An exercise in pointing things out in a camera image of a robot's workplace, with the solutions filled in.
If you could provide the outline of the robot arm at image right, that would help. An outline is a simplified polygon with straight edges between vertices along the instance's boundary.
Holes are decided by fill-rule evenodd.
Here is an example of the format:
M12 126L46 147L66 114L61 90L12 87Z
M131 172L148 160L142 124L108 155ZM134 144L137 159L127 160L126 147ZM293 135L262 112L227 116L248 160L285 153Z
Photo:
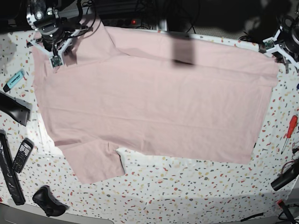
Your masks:
M278 24L276 33L259 44L259 52L268 57L275 57L288 72L289 64L299 68L299 18L284 16Z

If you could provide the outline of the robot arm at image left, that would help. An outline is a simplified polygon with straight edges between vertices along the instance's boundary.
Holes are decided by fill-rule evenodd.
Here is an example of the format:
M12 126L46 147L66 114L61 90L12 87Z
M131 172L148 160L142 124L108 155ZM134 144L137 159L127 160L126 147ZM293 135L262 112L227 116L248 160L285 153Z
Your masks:
M27 22L41 37L28 41L27 47L34 46L48 58L52 68L64 65L65 51L72 45L73 38L78 37L88 26L80 24L83 16L81 1L77 1L78 16L69 21L60 16L62 2L60 0L29 0L27 6Z

